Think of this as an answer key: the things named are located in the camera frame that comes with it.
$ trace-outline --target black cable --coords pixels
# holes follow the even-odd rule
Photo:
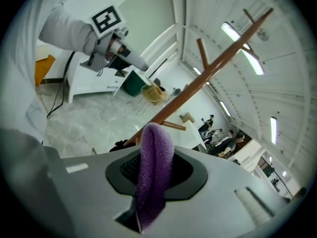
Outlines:
[[[73,52],[71,53],[71,55],[69,56],[69,58],[68,58],[68,61],[67,61],[67,63],[66,63],[65,69],[64,69],[63,81],[60,83],[60,85],[59,85],[59,87],[58,87],[58,90],[57,90],[57,93],[56,93],[56,96],[55,96],[55,99],[54,99],[53,106],[52,106],[50,112],[48,113],[48,115],[46,116],[46,118],[48,118],[54,111],[56,111],[57,109],[59,109],[59,108],[63,105],[63,103],[64,103],[64,96],[65,96],[65,76],[66,76],[66,73],[67,73],[68,68],[69,68],[69,64],[70,64],[70,62],[71,62],[71,60],[72,60],[74,54],[75,54],[75,51],[73,51]],[[63,98],[62,98],[61,104],[60,104],[59,106],[57,106],[56,108],[54,108],[55,102],[56,102],[56,99],[57,99],[57,96],[58,96],[58,93],[59,93],[59,90],[60,90],[60,87],[61,87],[62,84],[63,84]]]

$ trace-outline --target purple towel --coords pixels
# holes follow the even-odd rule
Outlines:
[[[141,162],[136,191],[136,207],[145,231],[165,206],[174,155],[170,135],[157,123],[147,124],[141,137]]]

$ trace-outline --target ceiling light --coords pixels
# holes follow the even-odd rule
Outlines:
[[[241,35],[234,30],[228,23],[224,22],[221,26],[222,31],[224,31],[234,42],[237,41]],[[251,49],[250,46],[248,44],[244,44],[243,45],[245,48],[247,49]],[[249,53],[245,52],[244,50],[242,51],[243,54],[246,56],[246,58],[248,59],[249,63],[251,64],[253,70],[255,71],[255,73],[257,75],[263,75],[264,71],[263,68],[261,66],[261,64],[259,63],[259,61],[257,59],[255,59],[252,55],[250,55]]]
[[[231,116],[228,109],[226,108],[226,106],[224,105],[224,103],[222,101],[220,101],[220,104],[222,105],[223,109],[226,111],[228,116]]]
[[[193,68],[195,73],[197,73],[198,75],[202,74],[196,67]]]
[[[271,141],[276,145],[276,135],[277,135],[276,118],[271,117]]]

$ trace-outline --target white cabinet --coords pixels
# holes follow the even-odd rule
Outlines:
[[[113,95],[115,95],[132,71],[131,68],[121,71],[113,68],[104,68],[99,72],[95,72],[80,65],[88,58],[88,56],[81,53],[75,53],[69,64],[66,75],[70,87],[68,103],[73,102],[73,96],[76,94],[113,92]]]

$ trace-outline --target floor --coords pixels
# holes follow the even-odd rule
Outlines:
[[[37,88],[47,111],[53,105],[58,86],[47,84]],[[150,104],[144,113],[145,107],[136,114],[146,101],[123,90],[115,96],[110,92],[75,95],[72,104],[68,104],[67,96],[68,88],[63,106],[48,118],[44,139],[44,145],[56,148],[62,158],[91,155],[93,147],[97,153],[108,152],[115,142],[130,138],[163,108]],[[62,89],[56,106],[61,100]]]

